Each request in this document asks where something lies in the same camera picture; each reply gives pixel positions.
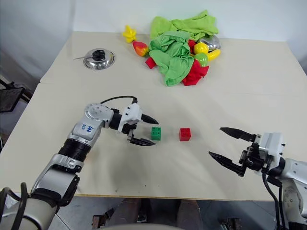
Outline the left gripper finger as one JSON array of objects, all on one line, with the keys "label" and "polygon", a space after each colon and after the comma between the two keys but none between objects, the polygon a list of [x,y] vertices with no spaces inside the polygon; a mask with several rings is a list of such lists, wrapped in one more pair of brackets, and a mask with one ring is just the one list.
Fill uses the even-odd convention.
[{"label": "left gripper finger", "polygon": [[143,138],[141,138],[141,139],[132,138],[130,140],[130,143],[135,144],[135,145],[139,145],[139,146],[153,146],[153,145],[155,145],[154,142],[147,140],[147,139],[143,139]]},{"label": "left gripper finger", "polygon": [[155,120],[154,118],[152,118],[148,115],[145,115],[145,114],[141,115],[141,120],[145,123],[148,123],[148,124],[156,124],[156,125],[159,124],[157,120]]}]

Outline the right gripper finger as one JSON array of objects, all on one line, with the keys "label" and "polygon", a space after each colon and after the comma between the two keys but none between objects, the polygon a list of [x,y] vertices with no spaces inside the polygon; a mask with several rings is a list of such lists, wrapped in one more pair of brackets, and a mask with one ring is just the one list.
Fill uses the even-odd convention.
[{"label": "right gripper finger", "polygon": [[226,158],[225,156],[222,156],[217,153],[208,152],[209,155],[215,159],[220,165],[224,166],[225,168],[235,172],[238,176],[243,177],[246,171],[246,167],[242,165],[237,165],[233,163],[232,160],[229,158]]},{"label": "right gripper finger", "polygon": [[233,138],[242,139],[247,142],[254,142],[256,138],[256,134],[250,134],[248,132],[236,128],[221,127],[220,130]]}]

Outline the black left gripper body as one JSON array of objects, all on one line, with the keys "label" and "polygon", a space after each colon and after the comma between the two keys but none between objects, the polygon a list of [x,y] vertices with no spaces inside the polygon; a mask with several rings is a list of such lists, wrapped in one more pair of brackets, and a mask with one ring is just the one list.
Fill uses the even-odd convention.
[{"label": "black left gripper body", "polygon": [[129,124],[125,124],[122,128],[121,133],[127,135],[127,140],[131,143],[131,144],[136,144],[137,140],[134,138],[134,134],[133,131],[137,128],[136,124],[133,125],[129,125]]}]

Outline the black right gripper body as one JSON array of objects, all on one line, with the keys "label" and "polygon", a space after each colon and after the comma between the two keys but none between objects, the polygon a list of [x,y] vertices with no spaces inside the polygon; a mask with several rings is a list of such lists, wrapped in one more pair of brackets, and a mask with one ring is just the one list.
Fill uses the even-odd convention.
[{"label": "black right gripper body", "polygon": [[257,142],[251,144],[246,150],[243,150],[239,159],[241,164],[240,172],[245,172],[247,168],[260,171],[268,162],[268,155],[260,151],[260,145]]}]

